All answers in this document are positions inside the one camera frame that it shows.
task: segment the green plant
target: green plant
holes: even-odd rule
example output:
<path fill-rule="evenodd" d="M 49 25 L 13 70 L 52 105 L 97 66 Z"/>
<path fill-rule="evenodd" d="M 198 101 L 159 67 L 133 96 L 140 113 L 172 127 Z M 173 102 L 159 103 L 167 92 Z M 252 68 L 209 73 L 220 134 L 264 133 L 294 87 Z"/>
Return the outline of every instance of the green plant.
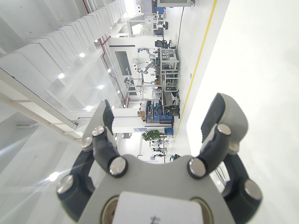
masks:
<path fill-rule="evenodd" d="M 147 131 L 147 132 L 142 134 L 142 138 L 145 141 L 158 139 L 158 138 L 160 138 L 160 132 L 158 130 Z"/>

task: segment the yellow floor line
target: yellow floor line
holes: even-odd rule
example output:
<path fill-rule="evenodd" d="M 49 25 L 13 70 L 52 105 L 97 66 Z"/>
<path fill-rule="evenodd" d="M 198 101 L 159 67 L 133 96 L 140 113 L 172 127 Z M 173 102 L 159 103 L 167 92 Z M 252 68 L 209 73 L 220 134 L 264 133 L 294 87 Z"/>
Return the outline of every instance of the yellow floor line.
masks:
<path fill-rule="evenodd" d="M 183 114 L 184 114 L 184 111 L 185 111 L 185 108 L 186 108 L 186 104 L 187 104 L 188 97 L 189 97 L 189 94 L 190 94 L 190 90 L 191 90 L 191 87 L 192 87 L 192 84 L 193 84 L 193 80 L 194 80 L 194 77 L 195 77 L 195 74 L 196 74 L 198 63 L 199 63 L 200 57 L 201 57 L 202 52 L 203 52 L 203 48 L 204 48 L 205 41 L 206 41 L 206 36 L 207 36 L 207 33 L 208 33 L 210 25 L 211 25 L 211 21 L 212 21 L 212 18 L 213 18 L 213 14 L 214 14 L 214 10 L 215 10 L 217 1 L 218 0 L 214 0 L 214 4 L 213 4 L 212 11 L 211 11 L 211 14 L 210 14 L 209 22 L 208 22 L 208 24 L 206 26 L 205 36 L 204 36 L 204 39 L 203 39 L 202 46 L 200 48 L 200 52 L 199 52 L 199 55 L 198 55 L 196 66 L 195 66 L 195 70 L 194 70 L 194 73 L 193 73 L 193 76 L 192 76 L 192 79 L 191 79 L 191 83 L 190 83 L 190 87 L 189 87 L 189 90 L 188 90 L 187 98 L 186 98 L 185 105 L 184 105 L 184 108 L 183 108 L 183 112 L 182 112 L 182 115 L 181 115 L 181 118 L 180 118 L 180 123 L 178 124 L 178 129 L 177 129 L 176 134 L 175 134 L 175 138 L 174 138 L 174 141 L 173 141 L 173 145 L 172 145 L 172 148 L 171 148 L 170 155 L 172 155 L 172 150 L 173 150 L 173 146 L 174 146 L 174 143 L 175 143 L 175 139 L 176 139 L 176 136 L 178 135 L 178 130 L 180 128 L 180 124 L 181 124 L 181 121 L 182 121 L 182 118 L 183 118 Z"/>

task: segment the blue bin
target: blue bin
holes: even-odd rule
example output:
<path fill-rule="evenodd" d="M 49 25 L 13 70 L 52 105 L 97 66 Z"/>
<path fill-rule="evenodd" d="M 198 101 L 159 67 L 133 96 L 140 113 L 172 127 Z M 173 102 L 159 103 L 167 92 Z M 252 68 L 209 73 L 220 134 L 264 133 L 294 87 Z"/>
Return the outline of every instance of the blue bin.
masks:
<path fill-rule="evenodd" d="M 159 12 L 159 14 L 163 14 L 164 13 L 164 8 L 163 7 L 157 7 L 157 11 Z"/>
<path fill-rule="evenodd" d="M 164 134 L 168 135 L 168 134 L 173 134 L 173 128 L 169 127 L 169 128 L 164 128 Z"/>

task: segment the dual-arm robot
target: dual-arm robot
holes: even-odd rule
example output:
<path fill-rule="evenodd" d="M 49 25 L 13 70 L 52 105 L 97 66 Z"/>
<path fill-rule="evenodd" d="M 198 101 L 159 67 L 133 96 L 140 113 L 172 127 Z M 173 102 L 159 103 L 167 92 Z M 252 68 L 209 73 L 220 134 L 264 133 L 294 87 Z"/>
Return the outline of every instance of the dual-arm robot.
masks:
<path fill-rule="evenodd" d="M 178 157 L 167 164 L 150 164 L 132 155 L 121 156 L 112 135 L 113 119 L 108 101 L 102 101 L 83 135 L 82 152 L 57 186 L 58 198 L 74 221 L 79 224 L 119 223 L 113 222 L 113 218 L 127 213 L 124 208 L 128 210 L 131 206 L 130 199 L 126 199 L 125 205 L 121 204 L 127 192 L 138 196 L 134 206 L 149 195 L 173 203 L 179 200 L 182 206 L 195 202 L 200 206 L 198 210 L 203 219 L 198 223 L 204 224 L 243 224 L 256 213 L 262 192 L 249 178 L 238 156 L 239 142 L 247 132 L 248 123 L 230 96 L 218 93 L 213 100 L 201 126 L 200 154 Z M 88 176 L 94 160 L 107 172 L 96 189 Z M 222 161 L 230 181 L 220 193 L 209 174 Z M 151 214 L 152 223 L 159 223 L 155 221 L 156 213 Z M 138 215 L 130 218 L 130 223 L 141 223 L 136 220 Z"/>
<path fill-rule="evenodd" d="M 142 74 L 148 74 L 148 69 L 149 68 L 154 68 L 156 67 L 155 65 L 155 61 L 156 61 L 156 55 L 150 53 L 150 49 L 149 48 L 145 48 L 145 47 L 140 47 L 137 49 L 137 52 L 139 53 L 140 51 L 145 50 L 145 52 L 148 54 L 150 61 L 148 62 L 148 64 L 146 65 L 146 67 L 144 69 L 138 68 L 137 72 L 138 73 L 142 73 Z"/>

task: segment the white label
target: white label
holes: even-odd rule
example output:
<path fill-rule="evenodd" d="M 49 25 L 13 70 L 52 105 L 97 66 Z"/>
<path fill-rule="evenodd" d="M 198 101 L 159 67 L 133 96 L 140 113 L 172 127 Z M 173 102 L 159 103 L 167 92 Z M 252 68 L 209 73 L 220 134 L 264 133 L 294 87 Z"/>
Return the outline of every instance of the white label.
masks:
<path fill-rule="evenodd" d="M 139 193 L 122 192 L 113 224 L 203 224 L 198 203 Z"/>

